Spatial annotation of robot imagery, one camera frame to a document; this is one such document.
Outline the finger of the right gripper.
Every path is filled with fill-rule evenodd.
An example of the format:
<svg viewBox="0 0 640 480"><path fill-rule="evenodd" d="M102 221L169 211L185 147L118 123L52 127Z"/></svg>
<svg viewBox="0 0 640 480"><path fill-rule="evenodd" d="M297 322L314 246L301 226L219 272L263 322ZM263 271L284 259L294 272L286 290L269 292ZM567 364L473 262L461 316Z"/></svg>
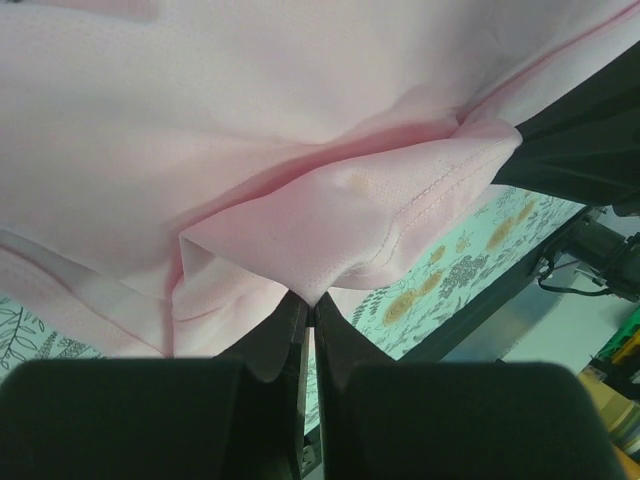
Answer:
<svg viewBox="0 0 640 480"><path fill-rule="evenodd" d="M517 127L493 183L584 205L639 206L639 46Z"/></svg>

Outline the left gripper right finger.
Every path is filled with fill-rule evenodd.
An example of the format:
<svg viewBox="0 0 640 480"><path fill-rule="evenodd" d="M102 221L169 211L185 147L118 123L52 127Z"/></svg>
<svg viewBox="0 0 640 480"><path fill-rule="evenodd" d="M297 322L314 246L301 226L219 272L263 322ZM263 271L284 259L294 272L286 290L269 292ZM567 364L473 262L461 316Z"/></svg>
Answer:
<svg viewBox="0 0 640 480"><path fill-rule="evenodd" d="M621 479L595 406L550 363L390 358L329 296L314 309L328 479Z"/></svg>

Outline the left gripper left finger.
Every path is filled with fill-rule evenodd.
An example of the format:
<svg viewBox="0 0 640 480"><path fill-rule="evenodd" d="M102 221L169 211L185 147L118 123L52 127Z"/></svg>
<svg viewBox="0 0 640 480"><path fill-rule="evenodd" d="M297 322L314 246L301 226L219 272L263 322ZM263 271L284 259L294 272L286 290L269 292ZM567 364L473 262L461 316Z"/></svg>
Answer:
<svg viewBox="0 0 640 480"><path fill-rule="evenodd" d="M36 360L1 385L5 479L298 479L309 308L211 358Z"/></svg>

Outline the pink t shirt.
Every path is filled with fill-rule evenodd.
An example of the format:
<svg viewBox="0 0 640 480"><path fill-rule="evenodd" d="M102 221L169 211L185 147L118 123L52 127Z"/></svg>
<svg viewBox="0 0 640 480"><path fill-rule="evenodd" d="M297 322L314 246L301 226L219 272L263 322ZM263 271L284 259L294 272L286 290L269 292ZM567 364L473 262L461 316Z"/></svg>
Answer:
<svg viewBox="0 0 640 480"><path fill-rule="evenodd" d="M635 1L5 1L1 290L111 356L357 301L638 39Z"/></svg>

